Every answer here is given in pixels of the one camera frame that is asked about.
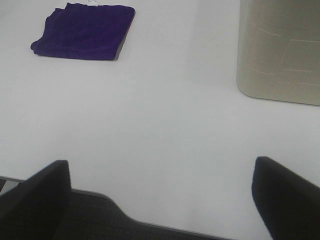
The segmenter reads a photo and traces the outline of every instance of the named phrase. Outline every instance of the beige box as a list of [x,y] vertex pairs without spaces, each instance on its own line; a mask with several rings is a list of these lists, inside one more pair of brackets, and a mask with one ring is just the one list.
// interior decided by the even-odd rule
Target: beige box
[[237,86],[320,105],[320,0],[241,0]]

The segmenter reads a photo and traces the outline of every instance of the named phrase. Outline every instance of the white table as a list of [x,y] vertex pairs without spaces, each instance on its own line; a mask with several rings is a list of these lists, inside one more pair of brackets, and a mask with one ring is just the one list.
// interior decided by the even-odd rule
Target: white table
[[26,179],[67,159],[73,188],[136,220],[270,240],[251,196],[255,159],[319,186],[320,108],[237,89],[237,0],[100,4],[136,9],[117,61],[33,54],[66,2],[2,0],[0,175]]

